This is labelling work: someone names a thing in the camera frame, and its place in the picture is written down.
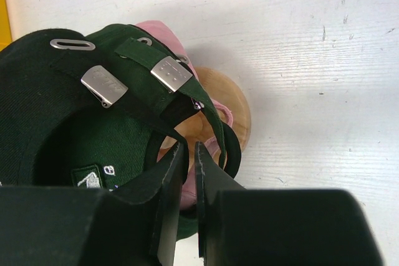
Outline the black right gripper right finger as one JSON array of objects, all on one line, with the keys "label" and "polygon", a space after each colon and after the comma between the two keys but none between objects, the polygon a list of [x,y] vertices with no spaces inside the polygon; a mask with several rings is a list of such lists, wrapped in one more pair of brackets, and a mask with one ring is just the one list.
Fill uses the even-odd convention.
[{"label": "black right gripper right finger", "polygon": [[342,189],[246,189],[195,146],[198,250],[205,265],[382,265]]}]

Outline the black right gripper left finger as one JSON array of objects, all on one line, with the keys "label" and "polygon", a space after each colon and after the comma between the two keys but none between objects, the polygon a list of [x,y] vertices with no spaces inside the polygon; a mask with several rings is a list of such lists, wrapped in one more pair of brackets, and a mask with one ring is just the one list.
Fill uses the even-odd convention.
[{"label": "black right gripper left finger", "polygon": [[172,265],[185,149],[115,191],[1,188],[2,265]]}]

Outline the black NY cap red brim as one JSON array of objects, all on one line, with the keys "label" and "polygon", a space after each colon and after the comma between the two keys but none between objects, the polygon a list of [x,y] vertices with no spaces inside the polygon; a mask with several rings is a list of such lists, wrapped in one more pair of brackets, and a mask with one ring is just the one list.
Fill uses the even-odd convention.
[{"label": "black NY cap red brim", "polygon": [[99,73],[101,62],[89,35],[68,29],[32,32],[1,51],[2,186],[88,189],[66,180],[60,148],[73,117],[127,90]]}]

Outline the dark green NY cap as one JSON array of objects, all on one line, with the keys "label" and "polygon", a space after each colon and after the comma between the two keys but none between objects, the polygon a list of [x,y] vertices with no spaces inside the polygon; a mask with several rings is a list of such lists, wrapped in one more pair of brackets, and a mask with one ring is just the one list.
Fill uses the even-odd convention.
[{"label": "dark green NY cap", "polygon": [[89,41],[101,51],[99,73],[110,72],[127,90],[114,104],[69,121],[60,148],[68,182],[110,190],[126,185],[156,166],[169,151],[167,140],[189,148],[176,127],[196,113],[211,125],[225,170],[224,131],[231,128],[188,64],[136,25],[109,25],[89,35]]}]

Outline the pink baseball cap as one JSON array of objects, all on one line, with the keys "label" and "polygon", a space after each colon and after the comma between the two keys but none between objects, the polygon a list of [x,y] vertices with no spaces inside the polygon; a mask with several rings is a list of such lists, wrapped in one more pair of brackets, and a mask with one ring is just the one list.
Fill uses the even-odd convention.
[{"label": "pink baseball cap", "polygon": [[[165,44],[175,55],[183,59],[183,62],[188,64],[188,67],[193,72],[196,79],[199,79],[196,73],[197,69],[193,67],[192,63],[188,58],[188,54],[185,48],[172,32],[172,30],[161,21],[144,21],[136,24],[140,29],[148,32],[151,36],[158,39],[160,42]],[[233,125],[233,114],[231,110],[225,105],[219,103],[216,100],[212,100],[218,112],[222,113],[226,117],[227,124]],[[204,121],[201,120],[200,114],[196,113],[190,117],[186,117],[176,127],[177,131],[185,137],[198,137],[199,129],[194,129],[194,126],[200,126],[205,129]],[[180,201],[180,210],[185,211],[192,208],[196,204],[196,183],[195,183],[195,172],[193,158],[190,158],[190,164],[187,179],[183,185]]]}]

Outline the black baseball cap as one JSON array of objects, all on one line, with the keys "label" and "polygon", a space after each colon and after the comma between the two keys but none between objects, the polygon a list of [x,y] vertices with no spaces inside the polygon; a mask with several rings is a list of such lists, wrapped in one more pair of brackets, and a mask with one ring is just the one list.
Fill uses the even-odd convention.
[{"label": "black baseball cap", "polygon": [[227,165],[225,166],[225,171],[228,172],[232,177],[235,177],[238,172],[239,165],[241,163],[241,152],[243,150],[241,150],[238,137],[233,131],[233,128],[231,126],[229,127],[231,128],[230,131],[229,130],[224,131],[225,145],[228,151],[228,160],[227,160]]}]

